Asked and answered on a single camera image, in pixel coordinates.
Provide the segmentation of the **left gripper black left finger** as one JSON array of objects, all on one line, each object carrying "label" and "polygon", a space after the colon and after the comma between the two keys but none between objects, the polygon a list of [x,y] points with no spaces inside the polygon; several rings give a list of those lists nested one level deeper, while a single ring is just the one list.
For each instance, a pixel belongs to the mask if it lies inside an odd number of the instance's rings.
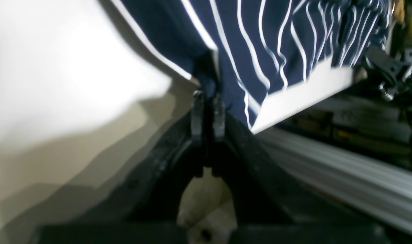
[{"label": "left gripper black left finger", "polygon": [[102,202],[73,221],[42,227],[34,244],[187,244],[176,224],[184,190],[204,162],[202,91],[150,154]]}]

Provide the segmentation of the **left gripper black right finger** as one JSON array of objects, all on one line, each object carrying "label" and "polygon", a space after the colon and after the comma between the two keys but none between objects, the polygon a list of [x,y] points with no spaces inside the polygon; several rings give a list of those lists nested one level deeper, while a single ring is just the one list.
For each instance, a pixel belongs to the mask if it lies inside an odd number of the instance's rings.
[{"label": "left gripper black right finger", "polygon": [[382,226],[304,187],[211,99],[211,167],[233,197],[231,244],[388,244]]}]

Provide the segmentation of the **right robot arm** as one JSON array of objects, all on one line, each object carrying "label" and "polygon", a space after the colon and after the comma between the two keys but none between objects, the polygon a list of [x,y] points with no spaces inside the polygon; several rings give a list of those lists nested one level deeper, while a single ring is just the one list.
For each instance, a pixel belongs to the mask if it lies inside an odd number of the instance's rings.
[{"label": "right robot arm", "polygon": [[380,78],[378,88],[387,101],[395,100],[412,113],[412,47],[395,59],[378,47],[367,48],[363,58],[367,71]]}]

